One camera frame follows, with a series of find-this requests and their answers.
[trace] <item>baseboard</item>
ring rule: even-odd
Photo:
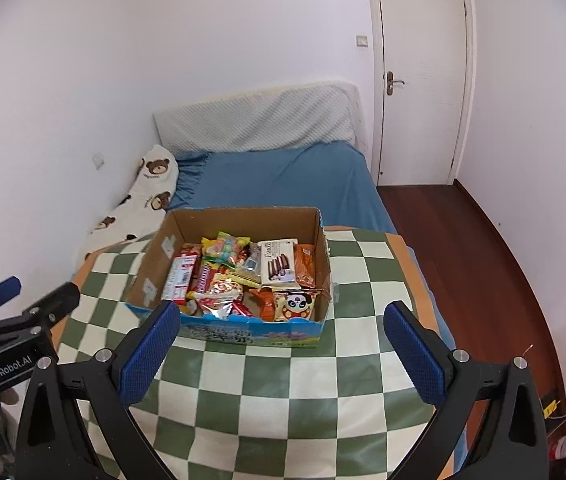
[[[473,208],[476,210],[478,215],[482,218],[484,224],[488,227],[488,229],[492,233],[493,239],[501,247],[503,255],[509,260],[509,265],[511,266],[511,269],[514,270],[514,272],[518,275],[517,279],[520,281],[520,283],[522,285],[522,290],[525,291],[525,303],[530,304],[531,306],[535,307],[535,308],[532,308],[532,311],[536,314],[536,316],[535,316],[536,323],[538,323],[539,326],[543,327],[542,332],[543,332],[544,338],[546,338],[546,340],[550,342],[550,347],[554,348],[554,355],[550,356],[550,362],[551,362],[551,366],[552,366],[552,373],[553,373],[554,377],[557,378],[556,387],[557,387],[557,390],[558,390],[558,393],[559,393],[559,399],[560,399],[559,406],[562,405],[563,408],[564,408],[566,406],[565,387],[564,387],[564,383],[563,383],[562,372],[560,371],[560,364],[559,364],[559,360],[558,360],[558,355],[556,353],[556,346],[554,345],[554,340],[552,339],[552,334],[550,333],[550,329],[547,326],[545,316],[543,315],[543,311],[541,310],[541,305],[538,303],[538,300],[536,299],[536,295],[534,294],[532,287],[530,286],[529,282],[527,281],[527,278],[525,277],[525,274],[523,273],[523,269],[521,269],[520,265],[518,264],[518,261],[514,257],[514,254],[512,254],[512,251],[509,250],[509,246],[507,245],[505,240],[503,240],[503,237],[498,232],[498,229],[496,229],[496,226],[492,223],[490,218],[485,214],[485,211],[483,211],[483,209],[478,205],[476,200],[474,200],[474,197],[470,195],[469,191],[467,191],[464,188],[463,184],[461,184],[458,181],[457,178],[454,179],[454,183],[452,185],[456,189],[458,189],[458,191],[461,192],[461,194],[467,199],[467,201],[469,203],[472,204]],[[557,416],[557,415],[560,415],[561,413],[555,412],[554,415]],[[552,435],[553,440],[556,439],[558,436],[561,436],[562,434],[566,434],[566,424],[564,424],[563,427],[560,428],[560,430],[556,431]]]

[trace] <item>bear print blanket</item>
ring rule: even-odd
[[[174,156],[155,144],[141,159],[136,180],[127,196],[83,242],[79,265],[93,251],[156,231],[165,218],[165,209],[177,179],[178,164]]]

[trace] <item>door handle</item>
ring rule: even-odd
[[[394,93],[394,85],[396,83],[400,83],[402,85],[405,84],[405,81],[401,81],[400,79],[394,79],[394,72],[387,73],[387,95],[392,95]]]

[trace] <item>door frame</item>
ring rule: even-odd
[[[372,11],[372,45],[374,47],[374,129],[372,132],[372,170],[373,181],[378,186],[381,171],[381,155],[383,146],[383,113],[385,98],[385,73],[384,45],[383,45],[383,22],[381,21],[381,0],[369,0]],[[466,37],[466,62],[465,62],[465,87],[463,91],[463,106],[461,108],[461,120],[456,137],[454,149],[454,160],[449,170],[447,183],[453,183],[458,174],[461,157],[467,138],[469,117],[474,94],[474,6],[472,0],[464,0],[465,15],[465,37]]]

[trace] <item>cardboard box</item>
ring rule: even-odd
[[[320,212],[311,207],[178,209],[165,217],[150,244],[127,293],[127,306],[141,319],[160,303],[172,258],[183,243],[216,238],[218,231],[249,236],[253,242],[297,238],[316,246],[316,285],[322,291],[314,306],[314,320],[263,322],[258,318],[230,316],[220,320],[181,314],[179,335],[194,339],[260,346],[315,347],[320,339],[332,291],[330,258]]]

